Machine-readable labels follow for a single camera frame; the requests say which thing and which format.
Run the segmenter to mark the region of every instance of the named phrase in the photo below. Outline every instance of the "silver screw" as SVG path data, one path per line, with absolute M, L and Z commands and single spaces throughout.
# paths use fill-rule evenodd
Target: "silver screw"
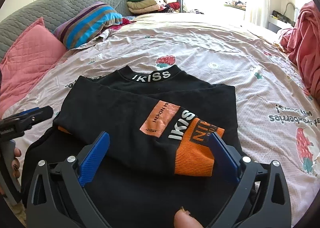
M 251 162 L 251 158 L 249 158 L 248 156 L 244 156 L 244 157 L 242 158 L 242 160 L 243 160 L 244 162 L 246 162 L 246 163 L 250 163 L 250 162 Z
M 74 155 L 71 155 L 70 157 L 67 158 L 67 161 L 72 163 L 76 160 L 76 157 Z
M 280 163 L 277 160 L 274 160 L 272 163 L 273 163 L 274 166 L 280 166 Z
M 39 163 L 38 163 L 38 166 L 43 166 L 45 164 L 45 161 L 44 160 L 40 160 Z

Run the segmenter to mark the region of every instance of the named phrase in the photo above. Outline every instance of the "beige folded blanket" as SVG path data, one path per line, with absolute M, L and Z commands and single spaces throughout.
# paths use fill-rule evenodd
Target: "beige folded blanket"
M 145 14 L 145 13 L 160 10 L 160 9 L 161 9 L 161 5 L 159 4 L 155 4 L 155 5 L 148 6 L 146 8 L 141 8 L 141 9 L 132 9 L 129 7 L 130 12 L 134 14 Z
M 166 4 L 176 3 L 177 0 L 163 0 Z
M 142 9 L 155 4 L 162 5 L 164 4 L 164 1 L 163 0 L 143 0 L 139 2 L 130 2 L 130 1 L 127 2 L 128 7 L 130 7 L 131 9 Z

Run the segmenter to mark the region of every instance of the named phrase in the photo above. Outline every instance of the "bed sheet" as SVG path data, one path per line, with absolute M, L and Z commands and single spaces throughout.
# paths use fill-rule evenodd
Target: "bed sheet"
M 305 89 L 297 68 L 277 47 L 240 24 L 221 24 L 192 13 L 149 14 L 135 20 L 68 51 L 67 60 L 50 70 L 4 116 L 47 105 L 57 115 L 80 75 L 102 77 L 127 64 L 141 73 L 176 64 L 209 83 L 233 85 L 242 148 L 257 162 L 276 159 L 281 163 L 294 225 L 320 188 L 316 164 L 319 106 Z M 42 122 L 16 139 L 23 154 L 51 124 L 52 119 Z

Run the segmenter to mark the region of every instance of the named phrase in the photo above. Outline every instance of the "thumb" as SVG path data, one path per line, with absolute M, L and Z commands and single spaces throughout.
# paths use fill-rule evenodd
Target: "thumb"
M 174 228 L 203 228 L 202 225 L 190 215 L 190 212 L 183 208 L 176 212 L 173 224 Z

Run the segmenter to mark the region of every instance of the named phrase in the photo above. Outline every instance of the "pink blanket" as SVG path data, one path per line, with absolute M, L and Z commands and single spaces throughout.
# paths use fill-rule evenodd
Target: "pink blanket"
M 45 28 L 42 17 L 22 32 L 0 63 L 0 118 L 54 68 L 66 51 Z
M 305 4 L 294 28 L 280 33 L 280 44 L 297 65 L 302 80 L 320 104 L 320 12 L 315 3 Z

